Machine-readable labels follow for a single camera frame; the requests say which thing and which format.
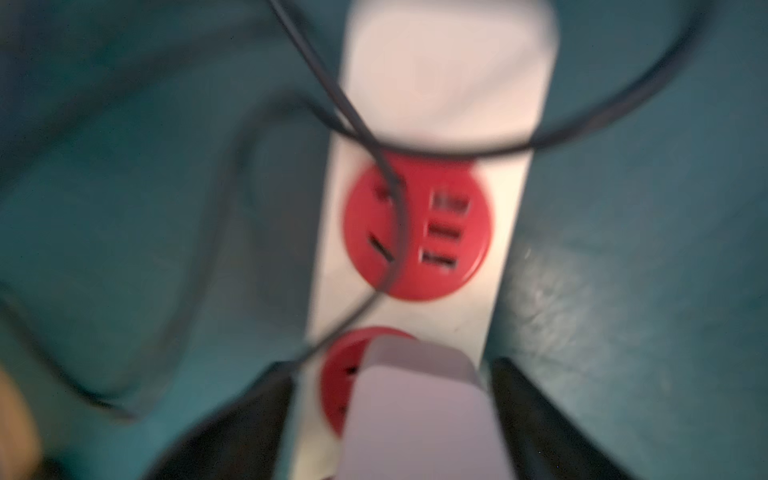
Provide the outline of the white red power strip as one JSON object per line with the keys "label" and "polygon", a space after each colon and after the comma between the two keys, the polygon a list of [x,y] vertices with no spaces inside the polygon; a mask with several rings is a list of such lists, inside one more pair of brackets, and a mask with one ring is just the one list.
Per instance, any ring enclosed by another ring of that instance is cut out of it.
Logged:
{"label": "white red power strip", "polygon": [[341,435],[369,344],[397,336],[462,351],[480,376],[530,153],[484,159],[539,124],[558,50],[546,1],[358,1],[340,83],[389,152],[409,208],[398,281],[303,373],[291,475],[337,479]]}

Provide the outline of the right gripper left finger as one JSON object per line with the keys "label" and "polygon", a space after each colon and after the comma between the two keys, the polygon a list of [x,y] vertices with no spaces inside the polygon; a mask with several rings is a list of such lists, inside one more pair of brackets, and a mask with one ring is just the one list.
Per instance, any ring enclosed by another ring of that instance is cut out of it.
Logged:
{"label": "right gripper left finger", "polygon": [[270,479],[279,458],[295,382],[275,362],[241,395],[177,438],[146,479]]}

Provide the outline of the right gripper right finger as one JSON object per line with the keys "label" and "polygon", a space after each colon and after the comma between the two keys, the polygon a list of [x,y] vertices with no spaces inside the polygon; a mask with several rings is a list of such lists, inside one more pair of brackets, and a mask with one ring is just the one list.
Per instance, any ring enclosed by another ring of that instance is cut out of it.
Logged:
{"label": "right gripper right finger", "polygon": [[490,365],[499,424],[519,479],[629,479],[509,358]]}

